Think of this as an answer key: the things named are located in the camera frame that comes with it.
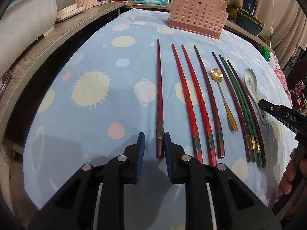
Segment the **human hand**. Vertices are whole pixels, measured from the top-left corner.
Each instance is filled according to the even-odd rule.
[[[288,163],[286,167],[286,171],[284,172],[282,179],[278,185],[277,193],[279,196],[284,195],[284,194],[289,194],[292,189],[292,184],[291,182],[295,178],[295,158],[297,156],[297,148],[295,148],[291,152],[291,160]],[[307,177],[307,160],[304,159],[300,163],[300,171],[302,172],[303,176]],[[286,217],[292,217],[303,205],[307,198],[307,186],[304,188],[302,194],[298,198],[297,202],[290,208],[289,212],[286,214]]]

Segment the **pink fabric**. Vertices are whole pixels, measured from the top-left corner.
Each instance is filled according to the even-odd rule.
[[[288,85],[287,85],[287,82],[286,82],[286,77],[285,77],[283,71],[279,68],[279,69],[274,70],[274,72],[275,72],[276,76],[278,77],[279,81],[281,82],[282,87],[284,88],[284,90],[287,94],[287,97],[290,101],[290,104],[292,106],[291,93],[289,92]]]
[[[291,91],[293,95],[300,95],[301,92],[305,89],[304,82],[301,80],[297,83],[295,88]]]

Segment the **ceramic spoon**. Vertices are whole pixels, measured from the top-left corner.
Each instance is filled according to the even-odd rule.
[[[247,87],[248,93],[250,94],[251,98],[253,99],[257,110],[259,111],[260,118],[263,124],[267,124],[267,116],[263,110],[261,110],[258,106],[259,97],[257,94],[257,78],[254,71],[250,68],[246,68],[244,70],[244,82]]]

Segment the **light blue tablecloth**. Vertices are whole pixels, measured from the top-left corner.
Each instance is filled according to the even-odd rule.
[[[164,130],[174,143],[193,155],[188,117],[171,44],[174,43],[187,79],[200,132],[204,163],[207,148],[191,75],[181,50],[185,45],[206,103],[214,134],[207,88],[193,45],[209,71],[218,67],[211,52],[233,63],[242,78],[246,67],[254,70],[259,97],[290,106],[274,71],[248,42],[223,30],[220,40],[171,29],[168,13],[131,10],[98,30],[83,44],[57,75],[45,95],[29,132],[23,156],[25,189],[41,208],[84,163],[107,163],[136,143],[144,132],[146,148],[142,177],[136,186],[125,186],[126,229],[183,229],[185,188],[172,186],[165,160],[156,159],[156,41],[160,39],[163,82]],[[226,83],[221,83],[237,121],[230,131],[217,84],[211,80],[222,123],[225,152],[218,159],[230,167],[266,204],[276,197],[281,175],[296,147],[294,134],[268,115],[259,120],[267,167],[247,163],[242,132]],[[259,114],[254,106],[257,118]]]

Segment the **pink utensil holder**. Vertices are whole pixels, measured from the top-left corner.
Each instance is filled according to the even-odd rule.
[[[172,0],[167,25],[219,39],[229,15],[226,7],[222,0]]]

